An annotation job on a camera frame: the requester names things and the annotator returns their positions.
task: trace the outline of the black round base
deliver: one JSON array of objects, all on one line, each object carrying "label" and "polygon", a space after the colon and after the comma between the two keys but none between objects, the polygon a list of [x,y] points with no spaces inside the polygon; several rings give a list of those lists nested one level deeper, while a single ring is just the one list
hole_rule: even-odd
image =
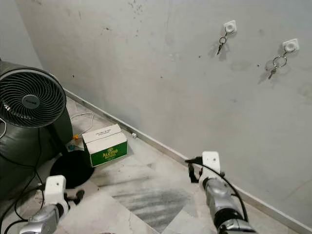
[{"label": "black round base", "polygon": [[92,175],[94,168],[86,164],[84,151],[75,150],[61,156],[53,164],[50,175],[63,175],[66,178],[66,188],[72,189],[86,182]]}]

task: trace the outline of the baseboard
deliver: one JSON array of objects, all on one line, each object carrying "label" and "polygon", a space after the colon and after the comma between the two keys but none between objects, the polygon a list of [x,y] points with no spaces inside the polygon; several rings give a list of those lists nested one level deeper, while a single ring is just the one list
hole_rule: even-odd
[{"label": "baseboard", "polygon": [[[151,138],[150,136],[144,134],[143,132],[139,131],[138,129],[132,127],[131,125],[125,123],[124,121],[114,117],[113,115],[110,115],[109,113],[101,110],[100,108],[96,107],[95,105],[85,101],[84,99],[80,98],[79,96],[73,94],[72,92],[65,89],[66,95],[70,97],[71,99],[75,100],[76,102],[80,103],[81,105],[87,107],[94,113],[103,116],[105,118],[108,118],[113,123],[118,123],[122,129],[125,129],[126,131],[130,133],[136,133],[137,137],[145,141],[146,143],[150,144],[151,146],[155,147],[159,151],[163,152],[164,154],[172,157],[177,162],[184,164],[184,160],[187,159],[184,155],[180,154],[179,152],[175,151],[174,149],[162,144],[161,142]],[[256,198],[255,196],[249,194],[248,192],[242,190],[241,188],[237,187],[237,190],[240,192],[242,198],[247,203],[251,204],[252,206],[256,207],[263,213],[271,216],[272,218],[278,220],[282,224],[286,225],[287,227],[293,229],[294,231],[300,233],[300,234],[312,234],[312,229],[308,226],[304,225],[303,223],[300,223],[298,220],[295,220],[285,213],[277,210],[276,208],[270,206],[269,204],[265,203],[264,201]]]}]

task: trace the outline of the cardboard box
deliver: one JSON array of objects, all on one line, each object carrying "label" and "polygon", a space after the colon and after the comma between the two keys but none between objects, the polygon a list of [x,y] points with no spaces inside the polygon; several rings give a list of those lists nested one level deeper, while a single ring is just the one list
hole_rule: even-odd
[{"label": "cardboard box", "polygon": [[92,167],[127,155],[128,140],[118,124],[82,134]]}]

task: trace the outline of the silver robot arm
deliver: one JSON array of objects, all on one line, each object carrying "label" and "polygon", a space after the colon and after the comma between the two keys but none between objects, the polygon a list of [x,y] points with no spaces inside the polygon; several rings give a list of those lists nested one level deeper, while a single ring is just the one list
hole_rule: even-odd
[{"label": "silver robot arm", "polygon": [[46,180],[43,208],[29,218],[19,234],[52,234],[57,229],[59,221],[68,213],[72,200],[77,205],[84,191],[77,192],[76,197],[67,197],[65,193],[66,179],[62,175],[49,176]]},{"label": "silver robot arm", "polygon": [[194,168],[190,163],[202,164],[220,171],[218,152],[205,151],[202,157],[186,160],[189,163],[191,182],[197,182],[203,188],[207,197],[207,205],[218,234],[244,234],[257,232],[246,222],[243,215],[232,197],[230,186],[215,173],[203,167],[200,178],[196,179]]}]

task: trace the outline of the green box label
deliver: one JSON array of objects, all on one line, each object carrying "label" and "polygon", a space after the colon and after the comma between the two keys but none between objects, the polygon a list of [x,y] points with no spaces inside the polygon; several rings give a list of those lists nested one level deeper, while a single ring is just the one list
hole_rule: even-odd
[{"label": "green box label", "polygon": [[114,160],[118,157],[126,155],[128,150],[127,146],[128,142],[126,141],[119,145],[115,145],[111,148],[90,155],[91,166],[95,167],[100,164]]}]

